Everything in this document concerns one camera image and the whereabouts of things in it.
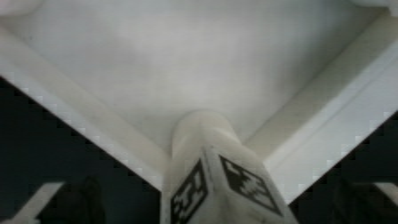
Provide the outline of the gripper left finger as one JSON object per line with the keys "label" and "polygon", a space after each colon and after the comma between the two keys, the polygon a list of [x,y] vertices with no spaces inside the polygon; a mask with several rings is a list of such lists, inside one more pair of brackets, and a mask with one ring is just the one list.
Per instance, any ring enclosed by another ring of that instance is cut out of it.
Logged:
{"label": "gripper left finger", "polygon": [[88,176],[81,183],[43,184],[20,211],[0,224],[107,224],[97,178]]}

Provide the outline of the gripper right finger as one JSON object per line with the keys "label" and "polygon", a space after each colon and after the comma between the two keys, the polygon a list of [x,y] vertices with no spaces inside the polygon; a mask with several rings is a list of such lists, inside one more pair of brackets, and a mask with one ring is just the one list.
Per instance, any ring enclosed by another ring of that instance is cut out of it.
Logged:
{"label": "gripper right finger", "polygon": [[331,224],[398,224],[398,185],[342,181]]}

